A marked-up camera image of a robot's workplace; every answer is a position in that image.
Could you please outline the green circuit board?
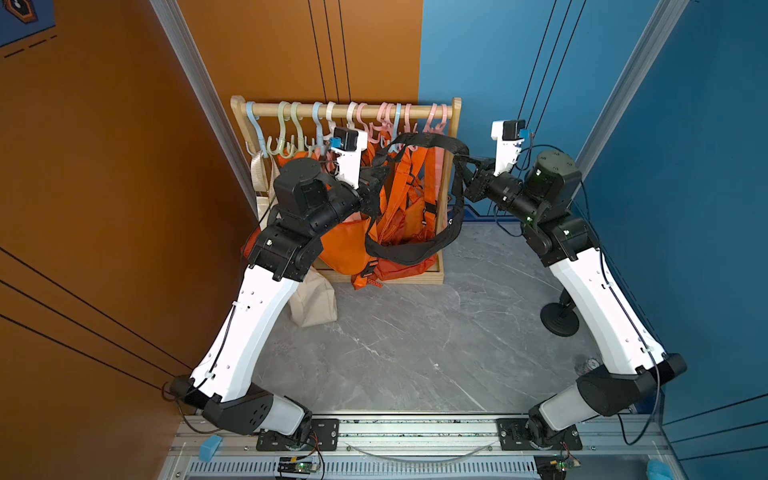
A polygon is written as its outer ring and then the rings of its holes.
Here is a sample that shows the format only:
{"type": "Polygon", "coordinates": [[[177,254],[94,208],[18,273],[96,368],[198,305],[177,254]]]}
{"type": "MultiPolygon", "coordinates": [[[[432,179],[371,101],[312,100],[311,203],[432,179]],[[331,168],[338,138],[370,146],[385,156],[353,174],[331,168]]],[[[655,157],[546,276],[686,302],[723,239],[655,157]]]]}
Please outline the green circuit board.
{"type": "Polygon", "coordinates": [[[280,457],[276,467],[279,478],[306,478],[321,473],[321,465],[317,461],[298,457],[280,457]]]}

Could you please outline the dark orange sling bag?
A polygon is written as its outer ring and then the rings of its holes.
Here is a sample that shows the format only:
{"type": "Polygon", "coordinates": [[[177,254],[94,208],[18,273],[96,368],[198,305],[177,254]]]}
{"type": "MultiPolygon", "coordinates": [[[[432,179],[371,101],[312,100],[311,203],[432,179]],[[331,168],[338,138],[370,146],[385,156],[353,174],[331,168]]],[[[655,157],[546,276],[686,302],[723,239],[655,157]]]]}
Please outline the dark orange sling bag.
{"type": "MultiPolygon", "coordinates": [[[[438,199],[437,204],[431,202],[427,187],[430,149],[411,146],[399,149],[403,157],[390,166],[391,175],[381,197],[382,215],[369,234],[377,243],[384,246],[422,243],[436,235],[438,199]]],[[[357,290],[369,285],[380,287],[388,280],[419,275],[435,261],[432,256],[419,264],[405,266],[373,258],[362,272],[352,277],[352,285],[357,290]]]]}

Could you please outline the black sling bag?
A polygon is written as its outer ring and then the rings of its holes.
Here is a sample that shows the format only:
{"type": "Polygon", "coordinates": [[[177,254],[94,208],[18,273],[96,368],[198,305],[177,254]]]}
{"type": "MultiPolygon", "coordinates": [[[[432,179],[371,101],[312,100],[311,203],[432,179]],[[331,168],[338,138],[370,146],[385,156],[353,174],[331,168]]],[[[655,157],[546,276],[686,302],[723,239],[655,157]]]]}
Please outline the black sling bag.
{"type": "Polygon", "coordinates": [[[452,217],[447,226],[432,239],[422,243],[410,243],[403,245],[384,246],[365,237],[366,252],[375,258],[392,261],[396,264],[413,266],[435,255],[440,250],[450,245],[460,234],[464,219],[464,183],[465,175],[472,176],[472,172],[466,167],[466,161],[470,158],[469,148],[460,140],[438,133],[403,133],[396,137],[391,146],[395,145],[416,146],[423,148],[442,148],[453,154],[454,180],[451,193],[455,203],[452,208],[452,217]]]}

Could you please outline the black microphone stand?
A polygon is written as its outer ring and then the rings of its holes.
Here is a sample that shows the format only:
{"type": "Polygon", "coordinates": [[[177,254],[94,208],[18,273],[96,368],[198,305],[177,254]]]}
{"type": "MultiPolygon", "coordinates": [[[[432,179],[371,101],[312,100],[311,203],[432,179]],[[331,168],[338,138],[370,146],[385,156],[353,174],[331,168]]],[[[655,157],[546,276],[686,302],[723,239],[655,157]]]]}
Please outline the black microphone stand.
{"type": "Polygon", "coordinates": [[[557,302],[542,307],[540,320],[550,333],[559,337],[571,337],[580,327],[575,303],[567,290],[562,291],[557,302]]]}

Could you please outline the green plastic hook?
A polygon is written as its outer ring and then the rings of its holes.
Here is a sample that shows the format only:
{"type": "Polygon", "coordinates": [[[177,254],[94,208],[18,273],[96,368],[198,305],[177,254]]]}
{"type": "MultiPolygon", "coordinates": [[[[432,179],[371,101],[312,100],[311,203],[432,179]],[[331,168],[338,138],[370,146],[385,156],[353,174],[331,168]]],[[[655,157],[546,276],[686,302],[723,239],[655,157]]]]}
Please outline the green plastic hook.
{"type": "Polygon", "coordinates": [[[281,101],[277,105],[276,116],[279,132],[276,136],[270,136],[267,140],[267,151],[271,156],[290,158],[293,155],[293,147],[286,139],[286,118],[285,109],[290,105],[287,101],[281,101]]]}

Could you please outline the blue foam block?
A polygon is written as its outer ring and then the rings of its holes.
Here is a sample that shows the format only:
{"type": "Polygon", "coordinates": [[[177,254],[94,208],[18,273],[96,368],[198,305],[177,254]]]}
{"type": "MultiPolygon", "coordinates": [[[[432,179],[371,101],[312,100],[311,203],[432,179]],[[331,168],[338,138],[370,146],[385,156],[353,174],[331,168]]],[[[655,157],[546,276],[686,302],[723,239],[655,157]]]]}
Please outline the blue foam block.
{"type": "Polygon", "coordinates": [[[219,435],[211,435],[199,447],[198,460],[209,463],[215,457],[223,438],[219,435]]]}

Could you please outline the wooden hanging rack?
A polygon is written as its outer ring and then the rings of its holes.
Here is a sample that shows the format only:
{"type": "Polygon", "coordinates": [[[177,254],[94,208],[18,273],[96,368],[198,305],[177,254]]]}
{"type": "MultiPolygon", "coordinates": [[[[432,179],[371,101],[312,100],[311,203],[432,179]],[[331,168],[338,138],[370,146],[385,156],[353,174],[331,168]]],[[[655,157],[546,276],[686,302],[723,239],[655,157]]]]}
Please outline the wooden hanging rack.
{"type": "MultiPolygon", "coordinates": [[[[230,99],[230,107],[234,114],[235,120],[240,128],[242,136],[245,140],[248,148],[257,147],[258,141],[256,133],[251,126],[246,115],[246,101],[244,97],[240,95],[234,95],[230,99]]],[[[257,103],[254,102],[253,106],[254,114],[261,118],[275,118],[276,109],[279,103],[257,103]]],[[[406,120],[426,120],[425,129],[434,131],[437,133],[444,133],[451,137],[457,137],[459,119],[461,115],[462,99],[454,97],[452,99],[451,106],[446,104],[431,104],[431,105],[411,105],[396,104],[396,103],[382,103],[382,104],[367,104],[367,103],[352,103],[350,104],[337,104],[330,102],[331,107],[328,107],[327,103],[316,102],[318,108],[315,109],[314,104],[305,104],[301,102],[293,102],[297,104],[296,115],[292,116],[292,102],[285,109],[286,121],[293,121],[295,116],[297,121],[298,117],[307,117],[317,120],[327,120],[326,113],[331,114],[331,119],[339,119],[342,122],[342,118],[350,122],[357,120],[365,120],[366,128],[368,121],[376,121],[382,123],[381,120],[385,118],[391,121],[394,125],[396,118],[399,118],[399,122],[403,124],[405,129],[406,120]]],[[[449,165],[450,160],[448,156],[445,157],[442,174],[441,191],[438,196],[438,210],[439,221],[437,222],[440,227],[447,225],[448,218],[448,200],[449,200],[449,177],[452,173],[452,167],[449,165]]],[[[445,261],[443,252],[439,252],[435,255],[435,263],[424,272],[419,275],[398,278],[394,280],[388,280],[385,282],[391,284],[422,284],[422,285],[440,285],[445,280],[445,261]]],[[[317,260],[313,267],[317,269],[323,276],[325,276],[331,283],[351,283],[351,276],[342,275],[336,271],[330,269],[324,262],[317,260]]]]}

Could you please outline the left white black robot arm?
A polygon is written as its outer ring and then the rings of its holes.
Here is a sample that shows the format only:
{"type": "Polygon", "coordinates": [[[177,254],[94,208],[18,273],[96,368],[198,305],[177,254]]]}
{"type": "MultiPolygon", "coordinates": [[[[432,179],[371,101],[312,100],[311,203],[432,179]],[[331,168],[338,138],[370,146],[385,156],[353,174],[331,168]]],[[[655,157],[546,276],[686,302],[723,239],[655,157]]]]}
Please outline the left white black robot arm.
{"type": "Polygon", "coordinates": [[[170,382],[170,400],[200,410],[219,430],[307,440],[311,411],[257,386],[252,374],[277,317],[322,253],[323,236],[355,213],[377,214],[387,176],[385,167],[364,167],[351,185],[310,158],[284,166],[267,225],[245,245],[237,297],[198,366],[170,382]]]}

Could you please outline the bright orange sling bag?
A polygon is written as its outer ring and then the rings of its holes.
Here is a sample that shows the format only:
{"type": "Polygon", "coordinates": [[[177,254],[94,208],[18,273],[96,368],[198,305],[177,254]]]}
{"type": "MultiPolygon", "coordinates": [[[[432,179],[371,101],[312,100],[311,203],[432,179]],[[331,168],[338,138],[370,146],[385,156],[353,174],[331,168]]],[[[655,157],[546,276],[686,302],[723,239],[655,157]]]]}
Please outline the bright orange sling bag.
{"type": "MultiPolygon", "coordinates": [[[[327,171],[336,179],[339,178],[340,167],[337,165],[337,155],[330,153],[309,155],[307,152],[298,152],[292,157],[277,157],[277,165],[280,169],[289,162],[300,158],[310,158],[319,162],[324,171],[327,171]]],[[[373,260],[365,247],[365,238],[368,236],[368,228],[371,223],[369,216],[355,212],[345,219],[340,225],[335,226],[322,238],[323,252],[320,259],[339,274],[354,276],[362,272],[373,260]]]]}

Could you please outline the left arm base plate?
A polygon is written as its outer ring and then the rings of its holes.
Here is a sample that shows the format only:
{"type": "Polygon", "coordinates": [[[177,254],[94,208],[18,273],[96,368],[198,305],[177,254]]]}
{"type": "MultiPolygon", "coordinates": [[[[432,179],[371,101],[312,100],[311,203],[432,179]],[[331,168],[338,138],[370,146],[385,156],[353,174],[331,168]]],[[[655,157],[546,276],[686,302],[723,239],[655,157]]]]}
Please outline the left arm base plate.
{"type": "Polygon", "coordinates": [[[258,435],[259,452],[306,452],[319,449],[322,453],[335,451],[338,446],[340,420],[338,418],[312,418],[304,422],[295,433],[284,435],[265,431],[258,435]]]}

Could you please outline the teal cloth corner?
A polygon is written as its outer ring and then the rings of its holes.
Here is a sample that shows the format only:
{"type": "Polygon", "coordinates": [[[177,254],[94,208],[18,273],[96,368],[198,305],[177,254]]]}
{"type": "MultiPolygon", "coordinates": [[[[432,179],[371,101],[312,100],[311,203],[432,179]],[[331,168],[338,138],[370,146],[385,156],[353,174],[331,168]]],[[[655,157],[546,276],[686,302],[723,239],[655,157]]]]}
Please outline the teal cloth corner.
{"type": "Polygon", "coordinates": [[[646,467],[648,480],[674,480],[675,474],[670,465],[659,461],[649,460],[646,467]]]}

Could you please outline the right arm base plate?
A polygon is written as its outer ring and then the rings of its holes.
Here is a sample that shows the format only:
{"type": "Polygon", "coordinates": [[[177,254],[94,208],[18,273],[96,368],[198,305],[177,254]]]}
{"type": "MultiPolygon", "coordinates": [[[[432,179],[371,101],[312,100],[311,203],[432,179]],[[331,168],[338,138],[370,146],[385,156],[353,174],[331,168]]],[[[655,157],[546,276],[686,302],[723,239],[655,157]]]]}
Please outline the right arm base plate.
{"type": "Polygon", "coordinates": [[[503,451],[580,451],[581,436],[575,425],[554,431],[538,419],[502,417],[495,421],[503,451]]]}

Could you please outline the beige sling bag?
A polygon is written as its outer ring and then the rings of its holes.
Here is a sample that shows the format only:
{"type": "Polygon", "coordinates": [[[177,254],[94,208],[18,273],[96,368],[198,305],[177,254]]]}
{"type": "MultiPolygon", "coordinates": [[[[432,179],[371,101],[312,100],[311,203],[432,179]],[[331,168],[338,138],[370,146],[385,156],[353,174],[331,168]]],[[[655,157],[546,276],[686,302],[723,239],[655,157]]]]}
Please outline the beige sling bag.
{"type": "MultiPolygon", "coordinates": [[[[276,161],[262,152],[252,156],[251,181],[257,196],[259,226],[265,228],[277,205],[274,182],[278,176],[276,161]]],[[[333,286],[317,269],[311,267],[303,282],[289,298],[290,318],[299,327],[311,327],[338,320],[333,286]]]]}

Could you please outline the small round clear cap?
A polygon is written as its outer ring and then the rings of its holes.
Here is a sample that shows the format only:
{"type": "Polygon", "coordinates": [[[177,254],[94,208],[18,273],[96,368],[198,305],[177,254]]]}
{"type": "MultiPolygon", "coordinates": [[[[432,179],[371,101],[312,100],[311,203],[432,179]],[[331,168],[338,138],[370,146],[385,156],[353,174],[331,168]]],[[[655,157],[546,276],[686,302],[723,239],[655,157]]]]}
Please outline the small round clear cap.
{"type": "Polygon", "coordinates": [[[583,376],[601,365],[601,361],[595,357],[579,355],[574,359],[574,371],[578,377],[583,376]]]}

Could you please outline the aluminium rail frame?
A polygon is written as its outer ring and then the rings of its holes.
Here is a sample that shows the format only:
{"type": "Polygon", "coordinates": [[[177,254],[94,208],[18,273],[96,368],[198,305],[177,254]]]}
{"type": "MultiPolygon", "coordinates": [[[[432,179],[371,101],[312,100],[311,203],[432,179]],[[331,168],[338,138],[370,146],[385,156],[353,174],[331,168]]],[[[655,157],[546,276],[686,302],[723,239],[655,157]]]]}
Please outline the aluminium rail frame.
{"type": "Polygon", "coordinates": [[[495,421],[516,414],[332,412],[340,420],[338,446],[322,453],[259,452],[257,435],[220,432],[209,463],[198,460],[211,435],[200,416],[186,418],[168,450],[162,479],[647,479],[649,460],[685,473],[661,428],[645,415],[597,418],[576,425],[580,451],[503,451],[495,421]],[[321,473],[279,478],[280,457],[317,461],[321,473]]]}

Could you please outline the blue plastic hook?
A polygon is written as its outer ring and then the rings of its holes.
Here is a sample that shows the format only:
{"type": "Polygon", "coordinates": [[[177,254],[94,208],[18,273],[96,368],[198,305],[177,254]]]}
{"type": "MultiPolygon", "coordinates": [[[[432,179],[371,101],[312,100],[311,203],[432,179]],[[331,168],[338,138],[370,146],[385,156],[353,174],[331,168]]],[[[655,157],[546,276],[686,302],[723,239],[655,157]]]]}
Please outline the blue plastic hook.
{"type": "Polygon", "coordinates": [[[254,114],[254,111],[253,111],[253,106],[254,105],[255,105],[255,103],[253,101],[248,101],[246,103],[246,115],[247,115],[247,118],[248,118],[251,126],[253,127],[253,129],[254,129],[254,131],[256,133],[256,137],[257,137],[260,153],[263,156],[268,157],[268,156],[270,156],[270,153],[269,153],[269,150],[268,150],[267,145],[266,145],[266,140],[264,138],[263,131],[261,129],[261,126],[259,125],[259,117],[254,114]]]}

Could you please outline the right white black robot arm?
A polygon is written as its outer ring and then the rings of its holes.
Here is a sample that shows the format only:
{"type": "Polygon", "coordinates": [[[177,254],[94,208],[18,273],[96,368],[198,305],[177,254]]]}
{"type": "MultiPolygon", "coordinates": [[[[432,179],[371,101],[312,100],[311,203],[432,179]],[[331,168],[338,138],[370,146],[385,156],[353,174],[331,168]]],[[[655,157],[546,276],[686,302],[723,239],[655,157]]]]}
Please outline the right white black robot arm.
{"type": "Polygon", "coordinates": [[[573,385],[531,408],[526,431],[534,447],[559,446],[582,421],[658,398],[663,385],[686,371],[683,357],[664,350],[616,284],[590,222],[572,212],[583,179],[570,156],[540,153],[525,179],[510,171],[495,173],[487,161],[457,157],[455,162],[465,198],[489,199],[517,218],[528,246],[561,283],[559,300],[540,311],[542,324],[561,337],[586,326],[602,359],[573,385]]]}

